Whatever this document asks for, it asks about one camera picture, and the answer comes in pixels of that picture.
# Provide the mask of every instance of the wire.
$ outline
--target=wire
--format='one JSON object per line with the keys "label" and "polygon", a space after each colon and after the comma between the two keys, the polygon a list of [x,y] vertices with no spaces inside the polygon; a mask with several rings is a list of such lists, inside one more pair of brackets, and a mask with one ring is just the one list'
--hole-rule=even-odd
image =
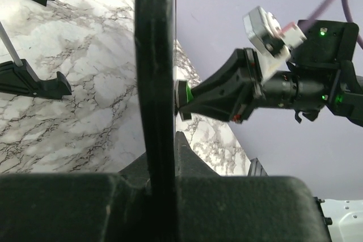
{"label": "wire", "polygon": [[[317,18],[320,17],[325,12],[325,10],[330,6],[330,4],[333,1],[334,0],[324,0],[315,9],[315,11],[307,18],[307,20],[304,22],[304,24],[301,25],[300,29],[303,32],[305,32],[309,28],[311,28],[314,25],[314,23],[317,20]],[[343,7],[344,15],[345,15],[345,18],[346,18],[347,22],[353,23],[353,17],[352,17],[351,10],[349,8],[349,2],[348,2],[348,0],[341,0],[341,5]],[[358,35],[357,43],[363,49],[363,39],[362,39],[362,37],[360,35]]]}

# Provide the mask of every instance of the purple cable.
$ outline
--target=purple cable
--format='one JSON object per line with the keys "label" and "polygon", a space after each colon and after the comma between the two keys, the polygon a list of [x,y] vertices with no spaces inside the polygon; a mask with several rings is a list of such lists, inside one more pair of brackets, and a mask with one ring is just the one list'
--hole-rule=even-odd
{"label": "purple cable", "polygon": [[[327,7],[329,7],[333,1],[334,0],[324,0],[318,6],[318,8],[316,8],[316,10],[307,18],[307,21],[305,21],[305,23],[303,25],[301,25],[300,29],[303,32],[305,32],[309,28],[311,28],[314,25],[315,21],[325,12]],[[349,8],[348,0],[341,0],[341,4],[343,6],[344,15],[345,15],[347,22],[350,22],[350,23],[353,22],[352,13]],[[360,35],[358,35],[357,43],[363,49],[363,39]]]}

